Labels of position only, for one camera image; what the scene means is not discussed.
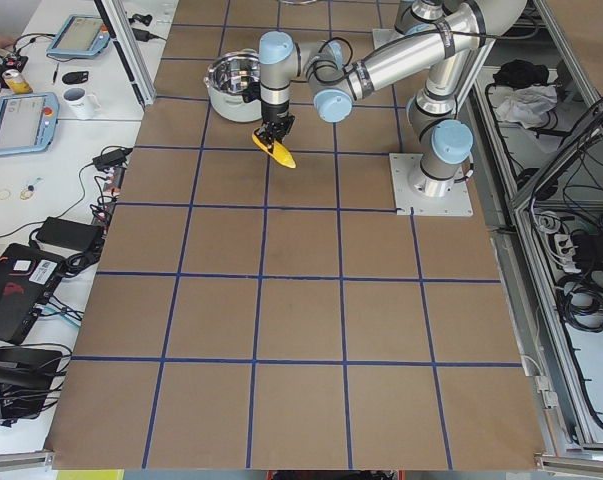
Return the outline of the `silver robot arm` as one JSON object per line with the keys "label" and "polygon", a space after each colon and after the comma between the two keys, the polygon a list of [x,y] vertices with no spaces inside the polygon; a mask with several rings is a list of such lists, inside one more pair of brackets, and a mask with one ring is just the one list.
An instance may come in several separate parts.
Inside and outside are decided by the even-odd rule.
{"label": "silver robot arm", "polygon": [[294,122],[292,81],[305,79],[320,118],[338,123],[355,101],[427,70],[424,87],[407,105],[423,149],[409,178],[417,194],[442,197],[473,144],[469,128],[453,117],[460,104],[457,87],[469,76],[468,55],[506,33],[525,6],[523,1],[463,1],[446,13],[440,1],[402,1],[390,41],[353,63],[344,60],[337,40],[298,43],[285,32],[267,32],[258,49],[262,124],[252,140],[292,168],[295,162],[283,145]]}

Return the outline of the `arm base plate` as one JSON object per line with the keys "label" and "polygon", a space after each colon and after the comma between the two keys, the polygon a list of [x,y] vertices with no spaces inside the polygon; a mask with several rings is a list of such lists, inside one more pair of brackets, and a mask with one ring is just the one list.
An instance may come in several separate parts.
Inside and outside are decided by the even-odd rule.
{"label": "arm base plate", "polygon": [[422,154],[392,153],[390,172],[397,215],[471,217],[473,208],[463,167],[448,180],[433,180],[421,170]]}

